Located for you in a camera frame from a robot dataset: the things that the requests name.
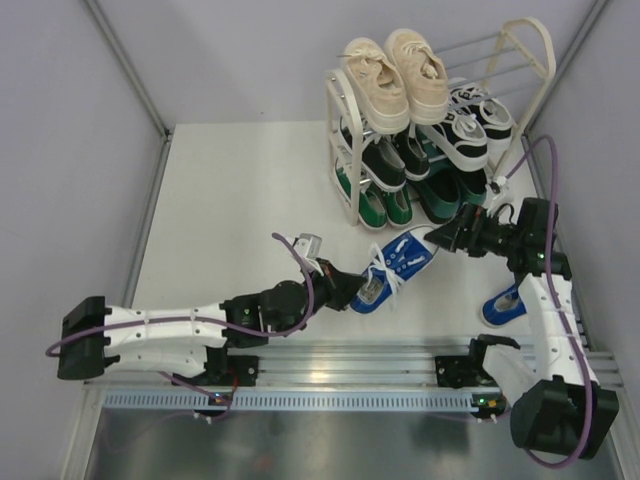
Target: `shoe rack rail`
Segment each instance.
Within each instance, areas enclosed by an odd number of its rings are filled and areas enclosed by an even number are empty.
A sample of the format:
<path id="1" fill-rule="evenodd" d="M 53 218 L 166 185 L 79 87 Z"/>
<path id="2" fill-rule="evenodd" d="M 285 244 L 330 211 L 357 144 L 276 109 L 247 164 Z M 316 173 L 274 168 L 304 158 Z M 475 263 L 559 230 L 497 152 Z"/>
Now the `shoe rack rail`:
<path id="1" fill-rule="evenodd" d="M 529 29 L 532 29 L 534 32 L 536 32 L 542 39 L 542 43 L 544 45 L 543 58 L 538 58 L 536 55 L 534 55 L 530 48 L 517 36 L 515 30 L 522 27 L 529 27 Z M 549 31 L 539 20 L 533 17 L 526 17 L 508 21 L 498 32 L 449 45 L 445 48 L 434 49 L 434 53 L 442 57 L 443 53 L 446 53 L 450 50 L 464 48 L 491 39 L 495 39 L 495 44 L 493 51 L 489 53 L 478 55 L 471 58 L 470 60 L 451 65 L 447 64 L 446 58 L 444 58 L 443 60 L 447 68 L 447 73 L 462 66 L 470 65 L 472 63 L 480 62 L 483 60 L 488 60 L 486 70 L 482 75 L 474 78 L 469 78 L 463 82 L 456 82 L 449 85 L 449 87 L 456 88 L 468 83 L 479 83 L 483 88 L 488 89 L 491 93 L 480 98 L 475 98 L 467 102 L 456 104 L 455 106 L 451 106 L 450 109 L 459 109 L 464 106 L 471 105 L 473 103 L 480 103 L 483 100 L 489 100 L 494 97 L 504 97 L 520 90 L 532 91 L 531 99 L 527 104 L 524 113 L 514 125 L 512 140 L 509 148 L 502 154 L 495 165 L 493 165 L 491 161 L 489 162 L 489 169 L 491 170 L 493 176 L 497 177 L 505 173 L 504 170 L 506 159 L 509 158 L 509 156 L 513 152 L 516 142 L 520 141 L 524 130 L 531 121 L 533 114 L 538 109 L 540 102 L 542 101 L 547 89 L 549 88 L 549 85 L 551 84 L 551 81 L 553 80 L 553 77 L 556 73 L 556 59 L 553 53 L 553 43 L 551 41 L 551 35 L 549 35 Z M 515 65 L 498 68 L 500 57 L 512 52 L 520 53 L 524 61 L 516 63 Z M 527 82 L 524 84 L 521 83 L 499 90 L 490 88 L 490 82 L 492 79 L 524 69 L 533 70 L 538 79 L 532 82 Z M 364 177 L 364 172 L 362 170 L 362 141 L 363 134 L 365 133 L 363 132 L 362 115 L 360 109 L 358 108 L 358 103 L 356 101 L 353 89 L 349 84 L 349 80 L 341 69 L 338 68 L 326 72 L 325 86 L 327 91 L 326 128 L 327 137 L 329 139 L 329 174 L 332 179 L 335 179 L 333 169 L 335 168 L 335 162 L 337 159 L 339 166 L 344 168 L 344 171 L 347 173 L 349 183 L 351 184 L 350 202 L 349 204 L 346 204 L 345 202 L 345 206 L 348 211 L 349 222 L 352 225 L 357 225 L 360 192 L 363 188 L 366 188 L 366 186 L 371 181 L 370 179 Z M 340 126 L 339 122 L 336 121 L 336 113 L 339 113 L 339 115 L 343 118 L 344 124 L 351 132 L 353 145 L 350 155 L 345 150 L 339 139 L 340 132 L 338 129 L 340 128 Z M 432 158 L 430 159 L 430 161 L 437 161 L 439 159 L 441 159 L 441 157 Z M 334 183 L 336 183 L 336 187 L 338 189 L 341 188 L 340 185 L 337 184 L 337 181 L 334 180 Z"/>

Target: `grey wall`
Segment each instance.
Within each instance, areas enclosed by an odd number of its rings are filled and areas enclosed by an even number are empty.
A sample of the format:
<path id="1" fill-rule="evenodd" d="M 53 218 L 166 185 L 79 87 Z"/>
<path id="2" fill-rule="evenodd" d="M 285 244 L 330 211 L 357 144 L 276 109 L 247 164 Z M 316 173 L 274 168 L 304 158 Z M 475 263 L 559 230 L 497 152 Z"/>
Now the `grey wall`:
<path id="1" fill-rule="evenodd" d="M 117 298 L 159 149 L 81 3 L 0 6 L 0 476 L 58 478 L 80 385 L 45 348 Z"/>
<path id="2" fill-rule="evenodd" d="M 389 33 L 401 27 L 422 32 L 435 48 L 498 31 L 507 20 L 534 16 L 547 25 L 561 55 L 591 3 L 101 1 L 170 124 L 322 119 L 323 73 L 339 65 L 336 55 L 360 36 L 382 45 Z M 486 52 L 491 48 L 493 42 L 478 47 Z M 451 52 L 443 58 L 445 62 L 472 58 L 477 51 Z M 461 69 L 451 73 L 470 76 L 473 72 Z M 510 86 L 523 80 L 516 75 Z M 517 113 L 525 98 L 514 95 L 505 100 Z"/>
<path id="3" fill-rule="evenodd" d="M 615 0 L 536 126 L 560 155 L 560 225 L 587 322 L 640 418 L 640 3 Z M 548 183 L 548 155 L 540 152 Z"/>

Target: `white floor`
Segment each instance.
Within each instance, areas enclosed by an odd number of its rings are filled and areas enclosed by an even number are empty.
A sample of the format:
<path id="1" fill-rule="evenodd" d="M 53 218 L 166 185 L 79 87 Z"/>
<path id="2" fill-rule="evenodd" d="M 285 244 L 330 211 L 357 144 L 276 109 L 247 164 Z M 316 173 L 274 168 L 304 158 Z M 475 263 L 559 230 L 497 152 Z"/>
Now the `white floor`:
<path id="1" fill-rule="evenodd" d="M 320 235 L 321 257 L 340 270 L 362 272 L 369 245 L 384 246 L 399 231 L 349 226 L 328 172 L 323 122 L 178 125 L 135 306 L 204 305 L 300 280 L 294 260 L 271 239 L 274 231 Z M 526 165 L 512 185 L 519 198 L 535 195 Z M 414 206 L 413 224 L 428 223 Z M 485 300 L 513 283 L 505 263 L 441 251 L 406 284 L 394 310 L 385 304 L 363 316 L 323 309 L 285 341 L 466 343 L 488 332 L 528 343 L 525 317 L 500 330 L 478 317 Z"/>

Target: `white shoelace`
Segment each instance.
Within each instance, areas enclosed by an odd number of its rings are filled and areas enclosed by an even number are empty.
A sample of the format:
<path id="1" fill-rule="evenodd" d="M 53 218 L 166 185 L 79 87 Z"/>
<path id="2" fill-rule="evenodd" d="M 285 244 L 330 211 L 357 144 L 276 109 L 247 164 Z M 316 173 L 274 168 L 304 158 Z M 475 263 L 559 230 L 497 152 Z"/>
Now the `white shoelace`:
<path id="1" fill-rule="evenodd" d="M 416 40 L 413 42 L 407 42 L 402 46 L 402 53 L 405 55 L 413 55 L 419 52 L 424 53 L 426 56 L 424 64 L 420 67 L 420 72 L 426 75 L 427 78 L 438 78 L 438 70 L 431 65 L 431 55 L 433 52 L 426 43 Z"/>
<path id="2" fill-rule="evenodd" d="M 339 57 L 359 58 L 360 63 L 363 65 L 369 65 L 370 61 L 380 62 L 384 60 L 385 56 L 379 50 L 373 48 L 362 47 L 356 48 L 353 52 L 347 55 L 338 55 Z"/>
<path id="3" fill-rule="evenodd" d="M 395 270 L 389 268 L 391 265 L 391 260 L 395 259 L 396 255 L 402 250 L 405 244 L 408 242 L 408 239 L 402 240 L 398 246 L 396 247 L 395 253 L 390 255 L 390 259 L 384 258 L 382 250 L 378 246 L 377 243 L 372 243 L 371 247 L 369 247 L 369 253 L 373 256 L 373 260 L 371 261 L 371 265 L 367 268 L 367 285 L 371 283 L 373 280 L 373 272 L 372 270 L 380 270 L 384 273 L 387 282 L 389 283 L 389 287 L 391 288 L 391 308 L 394 309 L 397 303 L 397 295 L 400 291 L 402 285 L 404 285 L 405 281 L 396 273 Z M 425 260 L 424 255 L 419 256 L 418 258 L 414 258 L 413 260 L 409 260 L 405 266 L 413 266 L 416 263 L 423 262 Z"/>
<path id="4" fill-rule="evenodd" d="M 484 97 L 489 94 L 487 90 L 478 85 L 463 85 L 461 88 L 462 90 L 466 90 L 467 92 L 469 92 L 471 98 Z M 482 104 L 489 115 L 495 115 L 497 113 L 498 106 L 493 102 L 493 99 L 488 98 L 486 100 L 483 100 Z"/>
<path id="5" fill-rule="evenodd" d="M 476 122 L 476 115 L 472 113 L 471 115 L 464 115 L 458 113 L 456 115 L 456 119 L 454 120 L 457 123 L 463 132 L 473 133 L 476 128 L 478 128 L 478 123 Z"/>

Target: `blue sneaker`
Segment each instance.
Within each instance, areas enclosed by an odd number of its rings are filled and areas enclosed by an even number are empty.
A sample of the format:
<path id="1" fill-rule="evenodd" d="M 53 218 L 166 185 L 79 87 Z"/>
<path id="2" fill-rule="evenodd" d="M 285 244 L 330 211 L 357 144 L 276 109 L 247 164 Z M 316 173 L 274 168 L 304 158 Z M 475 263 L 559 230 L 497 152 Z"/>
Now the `blue sneaker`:
<path id="1" fill-rule="evenodd" d="M 400 287 L 416 273 L 426 267 L 438 247 L 424 240 L 433 227 L 421 226 L 407 230 L 389 242 L 382 250 L 371 245 L 373 260 L 362 276 L 367 283 L 351 301 L 351 309 L 358 313 L 371 313 L 382 303 L 395 296 Z"/>
<path id="2" fill-rule="evenodd" d="M 525 313 L 527 309 L 520 300 L 515 285 L 500 292 L 482 306 L 482 319 L 490 327 L 502 327 Z"/>

